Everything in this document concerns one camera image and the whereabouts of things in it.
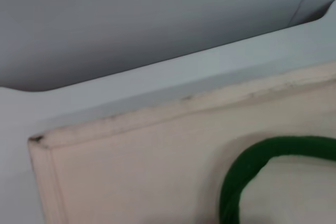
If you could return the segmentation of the cream canvas handbag green handles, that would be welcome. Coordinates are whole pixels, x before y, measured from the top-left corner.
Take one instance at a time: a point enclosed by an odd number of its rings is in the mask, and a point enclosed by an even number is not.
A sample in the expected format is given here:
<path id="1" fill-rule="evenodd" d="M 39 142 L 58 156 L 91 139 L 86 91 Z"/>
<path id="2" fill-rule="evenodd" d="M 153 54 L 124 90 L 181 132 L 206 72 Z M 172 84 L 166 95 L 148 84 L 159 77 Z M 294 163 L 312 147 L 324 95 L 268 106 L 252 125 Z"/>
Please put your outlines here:
<path id="1" fill-rule="evenodd" d="M 336 61 L 28 148 L 46 224 L 336 224 Z"/>

